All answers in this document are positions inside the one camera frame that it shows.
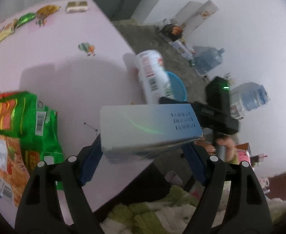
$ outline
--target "concrete floor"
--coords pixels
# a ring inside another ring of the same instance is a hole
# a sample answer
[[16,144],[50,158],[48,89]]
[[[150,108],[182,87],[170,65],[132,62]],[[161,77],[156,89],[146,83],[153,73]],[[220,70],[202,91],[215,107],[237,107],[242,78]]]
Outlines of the concrete floor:
[[[136,54],[148,49],[155,49],[162,54],[165,69],[184,82],[189,102],[205,102],[206,82],[190,67],[186,59],[158,35],[154,26],[139,26],[132,20],[115,21],[113,24]],[[176,150],[161,154],[154,160],[154,164],[162,174],[174,171],[185,184],[192,174],[186,160],[181,159],[181,153],[181,150]]]

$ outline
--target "tabletop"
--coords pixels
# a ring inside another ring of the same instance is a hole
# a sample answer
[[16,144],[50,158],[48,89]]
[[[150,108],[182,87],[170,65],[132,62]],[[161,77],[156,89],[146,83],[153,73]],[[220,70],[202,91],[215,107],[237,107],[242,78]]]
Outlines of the tabletop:
[[[0,42],[0,92],[27,90],[58,111],[58,139],[65,158],[92,144],[96,133],[84,123],[100,129],[102,106],[144,103],[133,50],[92,0],[86,0],[88,11],[66,14],[68,1],[75,0],[47,0],[0,23],[1,29],[48,4],[61,6],[45,26],[33,20]],[[94,56],[78,49],[83,42],[95,47]],[[103,156],[92,181],[83,187],[91,209],[121,192],[149,164],[113,165]],[[64,192],[58,195],[65,222],[71,224]],[[16,209],[8,203],[1,198],[0,211],[13,225]]]

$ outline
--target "blue gripper pad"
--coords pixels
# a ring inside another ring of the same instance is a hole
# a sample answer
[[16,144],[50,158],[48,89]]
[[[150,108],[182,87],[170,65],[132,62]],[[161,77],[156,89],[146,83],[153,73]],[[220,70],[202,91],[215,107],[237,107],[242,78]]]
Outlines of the blue gripper pad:
[[91,181],[95,170],[102,158],[101,140],[97,140],[93,145],[84,147],[82,151],[88,152],[86,160],[81,166],[80,182],[84,186],[87,182]]
[[203,186],[207,184],[207,178],[205,176],[205,166],[194,149],[192,144],[183,145],[182,151],[186,157],[189,167],[196,181],[200,182]]

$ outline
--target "blue rim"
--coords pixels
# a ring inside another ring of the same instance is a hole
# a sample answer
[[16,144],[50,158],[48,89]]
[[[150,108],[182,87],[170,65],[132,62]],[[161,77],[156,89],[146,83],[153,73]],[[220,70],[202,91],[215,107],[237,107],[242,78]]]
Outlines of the blue rim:
[[166,71],[168,75],[172,75],[173,77],[175,77],[181,84],[181,86],[183,87],[183,91],[184,91],[184,102],[186,102],[187,100],[187,92],[186,92],[186,88],[184,86],[184,83],[182,82],[182,80],[174,73],[170,72],[170,71]]

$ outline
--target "green packaging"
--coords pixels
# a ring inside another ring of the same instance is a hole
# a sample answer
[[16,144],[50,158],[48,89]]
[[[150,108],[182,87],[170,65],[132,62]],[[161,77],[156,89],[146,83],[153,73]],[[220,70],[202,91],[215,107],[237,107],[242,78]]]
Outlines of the green packaging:
[[26,15],[22,16],[19,18],[19,20],[16,23],[16,28],[24,25],[25,23],[32,21],[33,19],[35,19],[36,14],[35,13],[27,13]]
[[57,139],[57,112],[45,106],[34,94],[0,94],[0,134],[20,138],[22,156],[30,173],[31,166],[36,166],[38,161],[44,160],[48,164],[64,161]]

